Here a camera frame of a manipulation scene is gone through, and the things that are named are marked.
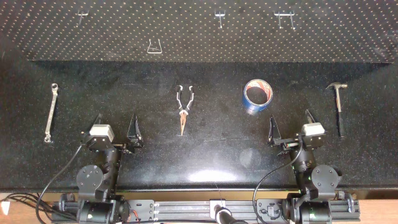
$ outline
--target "wrench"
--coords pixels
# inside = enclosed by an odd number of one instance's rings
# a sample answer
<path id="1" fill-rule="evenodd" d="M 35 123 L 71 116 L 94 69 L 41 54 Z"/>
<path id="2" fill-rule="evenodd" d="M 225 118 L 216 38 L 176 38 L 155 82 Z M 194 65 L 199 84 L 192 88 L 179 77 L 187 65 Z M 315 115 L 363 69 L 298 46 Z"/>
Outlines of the wrench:
<path id="1" fill-rule="evenodd" d="M 56 83 L 51 84 L 51 90 L 52 90 L 52 101 L 51 101 L 49 119 L 47 120 L 47 127 L 45 128 L 45 138 L 44 138 L 44 142 L 46 143 L 51 142 L 50 128 L 51 128 L 52 116 L 54 114 L 54 109 L 55 109 L 55 102 L 57 102 L 58 85 Z"/>

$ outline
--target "duct tape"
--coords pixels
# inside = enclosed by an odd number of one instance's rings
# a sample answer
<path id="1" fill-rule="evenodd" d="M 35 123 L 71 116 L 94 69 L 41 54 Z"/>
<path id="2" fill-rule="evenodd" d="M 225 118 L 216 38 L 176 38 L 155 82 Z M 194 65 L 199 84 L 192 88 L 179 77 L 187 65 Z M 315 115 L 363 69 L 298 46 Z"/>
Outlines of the duct tape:
<path id="1" fill-rule="evenodd" d="M 260 97 L 262 99 L 259 99 L 259 97 L 256 97 L 256 99 L 252 98 L 250 100 L 249 97 L 251 94 L 249 94 L 249 96 L 248 96 L 248 90 L 250 92 L 256 91 L 257 92 L 256 95 L 258 95 L 258 96 L 262 95 L 262 97 Z M 265 108 L 267 108 L 267 106 L 271 102 L 273 95 L 274 94 L 272 92 L 272 88 L 266 81 L 261 80 L 261 79 L 251 80 L 250 82 L 248 82 L 248 84 L 246 84 L 246 86 L 244 87 L 244 90 L 243 90 L 243 105 L 246 107 L 246 112 L 248 112 L 249 114 L 256 114 L 258 111 L 264 110 Z"/>

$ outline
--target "black table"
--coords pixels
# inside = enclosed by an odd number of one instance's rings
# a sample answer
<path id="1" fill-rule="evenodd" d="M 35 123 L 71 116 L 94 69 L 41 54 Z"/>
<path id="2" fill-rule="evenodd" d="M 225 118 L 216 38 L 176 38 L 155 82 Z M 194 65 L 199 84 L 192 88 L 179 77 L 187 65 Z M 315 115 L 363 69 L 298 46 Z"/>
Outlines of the black table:
<path id="1" fill-rule="evenodd" d="M 137 114 L 145 147 L 123 155 L 118 189 L 253 189 L 263 175 L 289 161 L 267 146 L 269 117 L 283 138 L 305 124 L 305 110 L 327 131 L 315 153 L 318 164 L 344 173 L 339 189 L 391 189 L 398 186 L 396 107 L 397 66 L 370 63 L 160 63 L 28 62 L 5 57 L 0 77 L 0 191 L 39 191 L 67 163 L 98 113 L 116 140 L 126 140 Z M 242 105 L 251 79 L 269 82 L 274 98 L 255 116 Z M 347 138 L 336 129 L 331 82 L 344 82 L 341 107 Z M 54 143 L 44 143 L 52 94 L 59 95 Z M 195 87 L 195 104 L 179 136 L 176 85 Z M 187 102 L 188 91 L 183 93 Z M 77 190 L 75 176 L 93 162 L 80 152 L 49 191 Z M 291 169 L 264 182 L 269 190 L 295 188 Z"/>

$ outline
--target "black pegboard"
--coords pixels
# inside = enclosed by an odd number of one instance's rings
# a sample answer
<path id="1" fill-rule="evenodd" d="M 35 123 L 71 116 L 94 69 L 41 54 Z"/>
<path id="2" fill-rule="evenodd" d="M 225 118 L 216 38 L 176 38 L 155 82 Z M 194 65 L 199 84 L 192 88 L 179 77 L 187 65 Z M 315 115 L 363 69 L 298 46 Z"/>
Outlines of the black pegboard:
<path id="1" fill-rule="evenodd" d="M 397 0 L 0 2 L 0 32 L 29 60 L 393 62 L 397 17 Z"/>

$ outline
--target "roll of tape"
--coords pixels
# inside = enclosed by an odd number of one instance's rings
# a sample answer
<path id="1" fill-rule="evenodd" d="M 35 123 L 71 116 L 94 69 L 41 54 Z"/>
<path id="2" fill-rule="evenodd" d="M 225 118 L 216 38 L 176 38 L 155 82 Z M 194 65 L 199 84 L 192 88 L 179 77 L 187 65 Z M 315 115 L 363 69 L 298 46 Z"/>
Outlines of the roll of tape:
<path id="1" fill-rule="evenodd" d="M 255 87 L 260 88 L 267 95 L 267 101 L 265 103 L 263 104 L 253 103 L 248 98 L 248 90 L 250 88 L 255 88 Z M 251 80 L 250 82 L 248 82 L 248 84 L 246 84 L 243 90 L 243 105 L 246 107 L 246 111 L 249 114 L 256 114 L 258 111 L 262 111 L 265 108 L 267 108 L 267 106 L 272 100 L 273 95 L 274 94 L 272 92 L 272 88 L 266 81 L 261 79 Z"/>

